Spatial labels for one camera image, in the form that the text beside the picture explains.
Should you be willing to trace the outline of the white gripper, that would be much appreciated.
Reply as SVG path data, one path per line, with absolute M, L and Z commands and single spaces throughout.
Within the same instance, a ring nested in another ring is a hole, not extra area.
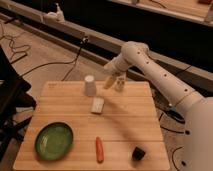
M 114 57 L 111 61 L 104 65 L 104 69 L 113 76 L 108 76 L 105 80 L 104 89 L 109 89 L 116 81 L 115 76 L 119 76 L 118 83 L 124 83 L 126 75 L 124 74 L 128 70 L 128 62 L 122 57 Z

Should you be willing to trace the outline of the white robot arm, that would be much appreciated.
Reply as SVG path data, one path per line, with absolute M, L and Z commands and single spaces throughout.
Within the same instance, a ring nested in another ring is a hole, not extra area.
M 213 171 L 213 97 L 204 97 L 188 84 L 165 70 L 149 57 L 145 43 L 128 41 L 117 57 L 109 61 L 105 87 L 115 78 L 137 67 L 145 77 L 184 116 L 184 146 L 180 171 Z

